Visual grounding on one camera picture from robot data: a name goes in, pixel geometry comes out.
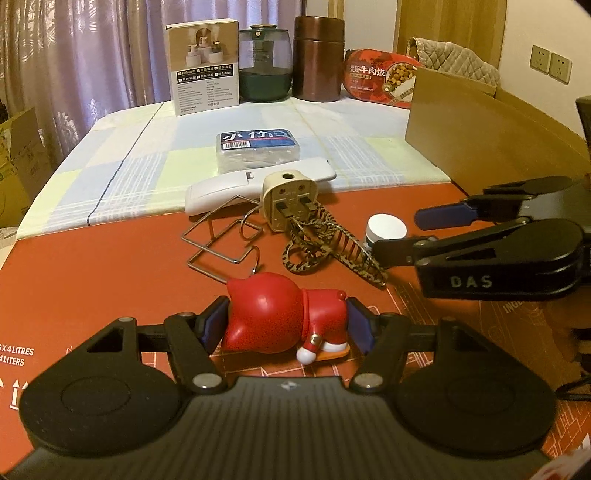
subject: checkered tablecloth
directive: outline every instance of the checkered tablecloth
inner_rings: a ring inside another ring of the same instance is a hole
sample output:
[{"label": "checkered tablecloth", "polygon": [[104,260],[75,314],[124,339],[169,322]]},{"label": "checkered tablecloth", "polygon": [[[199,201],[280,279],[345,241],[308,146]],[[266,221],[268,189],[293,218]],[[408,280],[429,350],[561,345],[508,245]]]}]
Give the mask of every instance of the checkered tablecloth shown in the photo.
[{"label": "checkered tablecloth", "polygon": [[449,178],[404,141],[408,111],[343,98],[174,116],[171,102],[111,113],[68,155],[25,216],[17,237],[183,210],[187,187],[217,175],[216,136],[285,128],[300,158],[328,158],[330,190],[438,183]]}]

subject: product box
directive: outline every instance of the product box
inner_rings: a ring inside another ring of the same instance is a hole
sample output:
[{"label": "product box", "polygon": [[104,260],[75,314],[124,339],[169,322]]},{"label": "product box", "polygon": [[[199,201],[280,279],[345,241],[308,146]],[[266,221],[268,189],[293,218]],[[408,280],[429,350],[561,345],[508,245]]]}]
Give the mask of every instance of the product box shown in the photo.
[{"label": "product box", "polygon": [[240,103],[236,20],[167,25],[164,37],[177,116]]},{"label": "product box", "polygon": [[300,145],[289,130],[224,132],[216,139],[217,172],[272,167],[300,159]]},{"label": "product box", "polygon": [[20,224],[52,174],[33,108],[0,125],[0,228]]},{"label": "product box", "polygon": [[591,171],[580,136],[509,92],[425,68],[415,78],[406,142],[466,193]]},{"label": "product box", "polygon": [[414,58],[378,50],[353,50],[345,58],[343,86],[367,102],[410,108],[417,68]]}]

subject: red food package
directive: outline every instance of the red food package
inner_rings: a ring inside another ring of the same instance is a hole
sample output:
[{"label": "red food package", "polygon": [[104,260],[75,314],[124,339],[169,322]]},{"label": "red food package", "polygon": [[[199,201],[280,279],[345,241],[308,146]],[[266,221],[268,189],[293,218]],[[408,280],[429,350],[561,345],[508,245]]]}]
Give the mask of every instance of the red food package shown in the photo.
[{"label": "red food package", "polygon": [[345,60],[343,86],[359,100],[410,108],[420,66],[414,58],[398,53],[353,50]]}]

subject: jar lid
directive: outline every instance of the jar lid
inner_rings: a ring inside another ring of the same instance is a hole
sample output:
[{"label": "jar lid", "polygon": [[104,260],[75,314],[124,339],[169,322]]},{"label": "jar lid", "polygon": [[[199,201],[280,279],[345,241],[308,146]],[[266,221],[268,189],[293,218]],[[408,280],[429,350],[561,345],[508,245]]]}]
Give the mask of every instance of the jar lid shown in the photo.
[{"label": "jar lid", "polygon": [[287,32],[286,28],[277,28],[277,25],[271,25],[271,24],[258,24],[258,25],[251,25],[250,28],[247,28],[245,30],[240,30],[241,33],[248,33],[248,34],[252,34],[254,32],[254,36],[257,36],[257,32],[259,32],[259,34],[263,34],[264,32],[268,32],[268,31],[275,31],[275,32]]},{"label": "jar lid", "polygon": [[404,222],[394,215],[378,213],[368,220],[365,236],[371,243],[378,240],[395,240],[404,238],[407,234],[407,227]]},{"label": "jar lid", "polygon": [[294,38],[344,42],[345,21],[329,17],[296,17]]}]

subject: red cat figurine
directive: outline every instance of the red cat figurine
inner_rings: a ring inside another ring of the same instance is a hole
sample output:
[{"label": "red cat figurine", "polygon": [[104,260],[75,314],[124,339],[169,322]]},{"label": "red cat figurine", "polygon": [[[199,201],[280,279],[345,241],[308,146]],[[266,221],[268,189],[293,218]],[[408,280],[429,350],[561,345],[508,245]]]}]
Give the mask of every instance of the red cat figurine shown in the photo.
[{"label": "red cat figurine", "polygon": [[346,293],[300,289],[289,278],[259,273],[229,280],[228,327],[222,348],[278,353],[299,342],[297,359],[314,362],[321,352],[331,357],[349,351]]}]

